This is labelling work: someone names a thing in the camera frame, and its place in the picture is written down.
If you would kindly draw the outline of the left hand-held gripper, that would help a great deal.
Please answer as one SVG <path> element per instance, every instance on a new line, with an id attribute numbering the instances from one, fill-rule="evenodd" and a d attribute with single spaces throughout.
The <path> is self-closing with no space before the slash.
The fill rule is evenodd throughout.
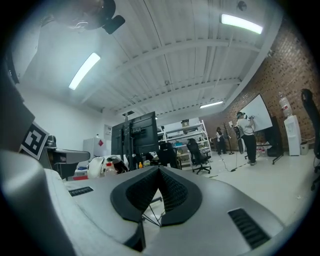
<path id="1" fill-rule="evenodd" d="M 87 151 L 57 148 L 56 137 L 36 122 L 26 132 L 19 152 L 35 158 L 43 168 L 56 171 L 66 180 L 74 176 L 80 162 L 88 161 L 91 157 Z"/>

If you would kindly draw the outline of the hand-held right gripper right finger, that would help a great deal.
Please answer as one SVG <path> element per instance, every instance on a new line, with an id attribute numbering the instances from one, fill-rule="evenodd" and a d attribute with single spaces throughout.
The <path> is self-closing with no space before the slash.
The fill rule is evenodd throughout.
<path id="1" fill-rule="evenodd" d="M 163 227 L 185 223 L 202 204 L 200 188 L 164 166 L 158 168 L 158 189 L 164 203 Z"/>

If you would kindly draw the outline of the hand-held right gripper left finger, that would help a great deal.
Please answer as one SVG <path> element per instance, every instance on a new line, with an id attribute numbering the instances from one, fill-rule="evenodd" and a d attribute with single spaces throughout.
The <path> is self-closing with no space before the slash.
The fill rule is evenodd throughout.
<path id="1" fill-rule="evenodd" d="M 139 223 L 158 190 L 159 168 L 150 166 L 117 185 L 110 194 L 115 211 L 126 221 Z"/>

